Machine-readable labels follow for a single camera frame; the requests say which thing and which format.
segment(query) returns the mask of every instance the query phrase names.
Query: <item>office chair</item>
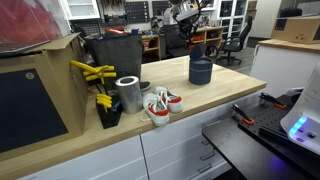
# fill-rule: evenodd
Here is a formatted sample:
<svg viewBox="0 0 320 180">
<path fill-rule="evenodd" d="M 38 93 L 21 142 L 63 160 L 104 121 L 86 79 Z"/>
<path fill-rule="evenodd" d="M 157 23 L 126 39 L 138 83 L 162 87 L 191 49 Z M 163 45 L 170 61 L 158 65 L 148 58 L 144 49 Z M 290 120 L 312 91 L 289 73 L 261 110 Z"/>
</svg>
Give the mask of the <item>office chair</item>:
<svg viewBox="0 0 320 180">
<path fill-rule="evenodd" d="M 239 52 L 243 49 L 244 41 L 246 40 L 246 38 L 251 30 L 251 27 L 252 27 L 252 16 L 248 16 L 247 26 L 240 33 L 240 36 L 231 36 L 231 37 L 228 37 L 227 39 L 225 39 L 225 42 L 219 48 L 219 52 L 224 51 L 224 53 L 228 53 L 228 56 L 220 56 L 216 60 L 216 63 L 223 60 L 223 59 L 227 59 L 227 61 L 228 61 L 227 65 L 230 65 L 231 61 L 239 61 L 239 64 L 241 64 L 242 60 L 237 59 L 234 56 L 231 56 L 231 52 Z"/>
<path fill-rule="evenodd" d="M 169 58 L 186 56 L 190 54 L 185 48 L 185 40 L 179 37 L 179 26 L 174 25 L 164 25 L 163 26 L 165 41 L 166 41 L 166 55 Z"/>
<path fill-rule="evenodd" d="M 280 10 L 280 17 L 294 17 L 294 16 L 302 16 L 302 9 L 285 8 Z"/>
</svg>

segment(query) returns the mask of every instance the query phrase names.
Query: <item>black bag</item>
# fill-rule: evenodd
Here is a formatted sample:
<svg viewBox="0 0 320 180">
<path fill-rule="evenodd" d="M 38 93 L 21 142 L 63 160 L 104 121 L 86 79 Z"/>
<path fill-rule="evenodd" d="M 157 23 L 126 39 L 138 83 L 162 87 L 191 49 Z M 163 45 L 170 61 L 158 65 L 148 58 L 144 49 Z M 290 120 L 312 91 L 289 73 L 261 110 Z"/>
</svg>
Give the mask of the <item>black bag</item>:
<svg viewBox="0 0 320 180">
<path fill-rule="evenodd" d="M 117 78 L 141 77 L 143 47 L 141 35 L 128 35 L 108 39 L 86 39 L 93 60 L 98 66 L 115 67 Z"/>
</svg>

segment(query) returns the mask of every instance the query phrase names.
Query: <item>drawer handle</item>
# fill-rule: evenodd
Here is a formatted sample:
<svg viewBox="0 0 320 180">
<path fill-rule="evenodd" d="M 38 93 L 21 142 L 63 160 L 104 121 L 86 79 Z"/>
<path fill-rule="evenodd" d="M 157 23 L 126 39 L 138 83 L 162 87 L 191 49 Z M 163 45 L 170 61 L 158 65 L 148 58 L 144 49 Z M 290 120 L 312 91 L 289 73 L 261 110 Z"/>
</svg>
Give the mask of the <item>drawer handle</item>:
<svg viewBox="0 0 320 180">
<path fill-rule="evenodd" d="M 214 155 L 215 155 L 215 153 L 214 153 L 214 151 L 212 151 L 212 152 L 210 152 L 209 154 L 206 154 L 206 155 L 204 155 L 204 156 L 201 156 L 200 159 L 201 159 L 202 161 L 205 161 L 205 160 L 207 160 L 207 159 L 212 158 Z"/>
<path fill-rule="evenodd" d="M 200 169 L 197 169 L 197 170 L 198 170 L 198 172 L 201 174 L 201 173 L 203 173 L 203 172 L 205 172 L 205 171 L 209 170 L 210 168 L 212 168 L 211 163 L 209 163 L 209 164 L 208 164 L 208 165 L 206 165 L 205 167 L 200 168 Z"/>
<path fill-rule="evenodd" d="M 210 143 L 209 143 L 209 141 L 201 141 L 201 144 L 204 146 L 208 146 Z"/>
</svg>

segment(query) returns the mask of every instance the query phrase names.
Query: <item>red cloth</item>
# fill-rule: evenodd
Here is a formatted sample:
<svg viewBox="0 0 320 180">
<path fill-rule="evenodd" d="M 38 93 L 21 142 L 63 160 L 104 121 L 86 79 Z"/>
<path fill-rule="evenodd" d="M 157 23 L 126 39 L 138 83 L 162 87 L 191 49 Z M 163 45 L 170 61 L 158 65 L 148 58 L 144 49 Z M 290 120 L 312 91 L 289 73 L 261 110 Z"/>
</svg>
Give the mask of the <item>red cloth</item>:
<svg viewBox="0 0 320 180">
<path fill-rule="evenodd" d="M 26 42 L 53 40 L 61 37 L 61 31 L 51 12 L 47 12 L 39 0 L 29 6 L 24 0 L 0 1 L 0 41 Z"/>
</svg>

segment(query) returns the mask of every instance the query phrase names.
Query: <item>blue light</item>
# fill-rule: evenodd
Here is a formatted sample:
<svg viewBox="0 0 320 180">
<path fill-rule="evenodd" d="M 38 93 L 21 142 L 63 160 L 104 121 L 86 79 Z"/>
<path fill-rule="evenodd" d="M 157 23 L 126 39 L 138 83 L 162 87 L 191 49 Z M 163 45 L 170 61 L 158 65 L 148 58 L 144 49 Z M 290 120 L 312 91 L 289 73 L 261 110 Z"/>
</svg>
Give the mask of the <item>blue light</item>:
<svg viewBox="0 0 320 180">
<path fill-rule="evenodd" d="M 295 134 L 297 131 L 298 131 L 298 129 L 291 128 L 289 133 L 290 134 Z"/>
<path fill-rule="evenodd" d="M 302 124 L 304 124 L 307 121 L 307 117 L 302 116 L 298 122 L 301 122 Z"/>
<path fill-rule="evenodd" d="M 304 117 L 304 116 L 302 116 L 293 126 L 292 126 L 292 128 L 290 129 L 290 131 L 289 131 L 289 133 L 290 134 L 295 134 L 297 131 L 298 131 L 298 129 L 299 128 L 301 128 L 301 126 L 305 123 L 305 122 L 307 122 L 307 117 Z"/>
<path fill-rule="evenodd" d="M 297 124 L 297 123 L 296 123 L 296 124 L 294 124 L 293 127 L 296 128 L 296 129 L 299 129 L 299 128 L 301 128 L 301 126 L 302 126 L 302 124 Z"/>
<path fill-rule="evenodd" d="M 298 122 L 296 122 L 294 125 L 297 125 L 297 126 L 300 126 L 300 127 L 301 127 L 302 124 L 303 124 L 302 122 L 299 122 L 299 121 L 298 121 Z"/>
</svg>

